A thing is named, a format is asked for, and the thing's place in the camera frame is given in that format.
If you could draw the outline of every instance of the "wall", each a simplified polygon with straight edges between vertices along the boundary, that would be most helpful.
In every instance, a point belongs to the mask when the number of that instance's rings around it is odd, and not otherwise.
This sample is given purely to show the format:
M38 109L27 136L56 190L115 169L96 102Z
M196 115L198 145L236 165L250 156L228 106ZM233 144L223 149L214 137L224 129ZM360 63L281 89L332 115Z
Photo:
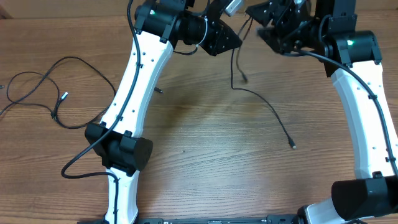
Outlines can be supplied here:
M145 0L135 0L133 9ZM245 0L246 6L265 0ZM196 1L201 11L206 0ZM398 0L357 0L357 10L397 9ZM19 18L120 16L126 14L128 0L0 0L8 14Z

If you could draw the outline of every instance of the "wood grain surface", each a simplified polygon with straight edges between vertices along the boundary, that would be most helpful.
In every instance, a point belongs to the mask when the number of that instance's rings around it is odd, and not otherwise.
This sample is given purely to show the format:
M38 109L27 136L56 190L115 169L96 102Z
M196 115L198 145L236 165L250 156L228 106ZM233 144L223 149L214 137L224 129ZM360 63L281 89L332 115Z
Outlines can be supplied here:
M145 0L134 0L133 9ZM5 10L16 19L123 16L129 0L0 0ZM266 0L244 0L244 12L248 6L266 2ZM193 11L202 11L207 0L196 0ZM317 0L312 0L315 10ZM397 0L357 0L357 10L394 10Z
M238 15L225 21L238 30ZM359 12L358 29L378 37L386 96L398 126L398 11ZM0 21L0 84L23 71L44 73L66 55L79 56L116 86L131 50L126 18L92 17ZM192 47L177 46L188 51ZM235 84L257 91L278 111L298 149L293 151L274 115L255 96L229 87L230 52L210 57L174 55L159 80L164 95L150 103L144 137L154 150L139 181L141 217L264 217L296 213L330 196L333 182L354 178L353 147L342 104L312 58L276 55L252 31L241 67L249 77ZM76 61L51 77L69 97L60 108L67 124L90 120L113 99L110 87ZM26 75L11 98L39 80ZM45 82L27 102L53 107L56 89ZM8 104L0 90L0 107ZM108 207L105 177L67 180L60 170L87 145L84 129L66 130L35 106L14 106L0 117L0 223L76 223L100 218ZM71 174L103 170L89 153ZM370 223L392 224L391 215Z

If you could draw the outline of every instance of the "wooden tabletop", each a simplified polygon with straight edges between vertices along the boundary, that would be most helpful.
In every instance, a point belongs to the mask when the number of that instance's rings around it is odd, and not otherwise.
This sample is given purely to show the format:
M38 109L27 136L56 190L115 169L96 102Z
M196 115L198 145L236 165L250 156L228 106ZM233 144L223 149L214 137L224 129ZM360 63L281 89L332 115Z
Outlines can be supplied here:
M387 101L398 126L398 11L358 12L358 30L372 30L383 55ZM238 30L243 15L225 21ZM44 73L63 56L79 56L119 85L131 50L125 17L0 21L0 85L23 71ZM178 50L191 47L179 45ZM252 31L241 52L245 85L279 113L298 149L287 144L275 116L259 99L229 87L230 52L174 55L159 80L144 137L154 142L141 173L141 217L264 217L296 213L330 196L333 182L354 179L353 147L345 114L323 65L312 58L276 55ZM113 93L97 74L69 60L51 77L69 97L60 108L67 124L87 122ZM39 80L26 75L10 88L26 94ZM27 102L53 107L46 81ZM8 104L0 90L0 107ZM108 207L106 177L67 180L60 171L87 145L84 129L58 126L46 109L14 106L0 117L0 223L76 223L100 218ZM103 170L91 152L71 174ZM397 223L398 216L370 223Z

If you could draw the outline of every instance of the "wooden table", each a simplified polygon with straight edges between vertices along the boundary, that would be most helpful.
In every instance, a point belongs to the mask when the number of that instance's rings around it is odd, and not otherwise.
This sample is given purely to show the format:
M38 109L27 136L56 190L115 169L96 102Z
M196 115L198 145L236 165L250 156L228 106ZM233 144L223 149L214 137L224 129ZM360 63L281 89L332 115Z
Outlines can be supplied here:
M358 29L370 29L383 54L384 83L398 126L398 11L359 12ZM238 30L244 16L225 20ZM66 55L84 58L116 86L131 50L125 17L0 21L0 84L16 73L45 72ZM191 50L178 46L179 50ZM274 54L252 31L241 66L249 77L235 84L266 97L298 149L293 151L274 115L255 96L229 87L230 53L174 55L148 109L144 137L154 150L139 181L141 217L263 217L296 213L330 196L333 182L354 179L353 147L343 107L312 58ZM82 64L69 61L51 77L70 96L60 108L67 124L88 121L113 94ZM27 93L39 77L16 80L11 97ZM45 82L27 101L53 107L55 87ZM8 104L0 90L0 106ZM49 112L15 106L0 117L0 223L75 223L100 218L108 207L105 177L67 180L60 170L87 145L84 129L66 130ZM103 170L91 152L71 174ZM370 223L397 223L398 216Z

